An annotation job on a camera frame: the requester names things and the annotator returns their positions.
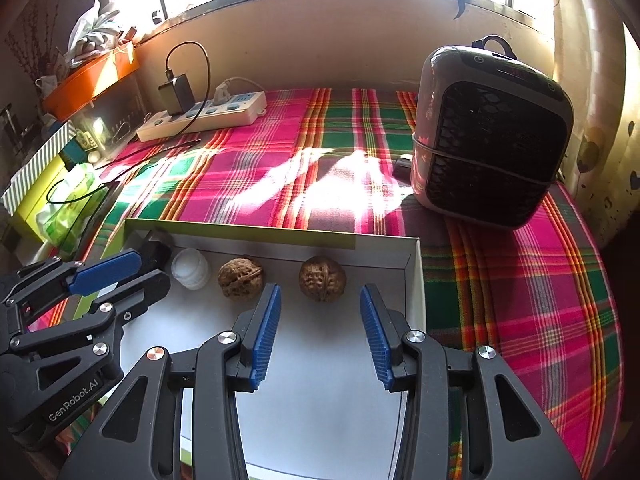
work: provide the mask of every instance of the tabletop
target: tabletop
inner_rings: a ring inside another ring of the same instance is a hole
[[[498,349],[583,477],[597,472],[622,400],[620,330],[600,255],[563,186],[513,232],[448,218],[392,176],[395,158],[413,149],[415,94],[313,89],[267,100],[252,126],[129,146],[120,158],[148,150],[105,179],[176,148],[127,175],[87,257],[99,257],[126,217],[419,237],[430,335],[467,351]],[[49,322],[61,316],[62,307]],[[459,439],[450,449],[458,478]]]

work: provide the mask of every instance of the walnut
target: walnut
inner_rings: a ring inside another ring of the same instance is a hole
[[[227,298],[252,298],[264,285],[262,266],[250,258],[234,258],[220,267],[218,284]]]
[[[327,256],[309,258],[300,267],[300,290],[316,301],[331,302],[344,294],[347,276],[339,263]]]

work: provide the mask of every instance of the power strip socket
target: power strip socket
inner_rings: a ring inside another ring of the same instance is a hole
[[[196,103],[187,113],[179,116],[171,116],[166,111],[158,112],[139,127],[138,138],[145,142],[163,137],[173,137],[189,124],[201,106],[202,101]],[[209,100],[202,109],[202,113],[185,133],[248,126],[254,124],[258,117],[263,116],[266,109],[267,98],[264,92],[234,95],[223,105],[215,105],[212,100]]]

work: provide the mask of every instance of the white mug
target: white mug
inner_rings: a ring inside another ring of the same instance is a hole
[[[58,86],[58,78],[54,75],[44,75],[35,81],[36,86],[42,91],[42,97],[49,96]]]

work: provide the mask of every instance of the blue ribbed pad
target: blue ribbed pad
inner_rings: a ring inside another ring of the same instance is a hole
[[[391,348],[389,348],[382,325],[380,325],[380,318],[366,286],[362,287],[360,293],[360,316],[362,316],[364,330],[367,333],[376,375],[385,385],[385,390],[388,390],[394,382],[391,371]]]
[[[258,330],[258,335],[255,339],[253,369],[249,376],[249,382],[255,390],[258,389],[260,382],[267,376],[273,341],[280,321],[280,310],[280,287],[276,285],[273,287],[267,310],[264,313],[260,330]]]
[[[133,276],[140,270],[142,260],[136,251],[126,251],[86,269],[78,270],[73,283],[69,285],[71,294],[89,296],[106,286]]]

